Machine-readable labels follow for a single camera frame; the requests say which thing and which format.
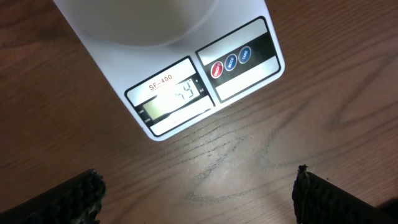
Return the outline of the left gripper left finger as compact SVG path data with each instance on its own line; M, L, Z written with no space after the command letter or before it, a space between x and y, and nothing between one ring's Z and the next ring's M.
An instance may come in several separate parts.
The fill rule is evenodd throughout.
M97 224L106 194L103 176L90 169L1 213L7 224Z

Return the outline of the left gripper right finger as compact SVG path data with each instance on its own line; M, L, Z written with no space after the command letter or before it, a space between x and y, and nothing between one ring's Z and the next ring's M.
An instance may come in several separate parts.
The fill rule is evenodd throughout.
M373 207L321 177L298 167L292 200L299 224L394 224L397 199Z

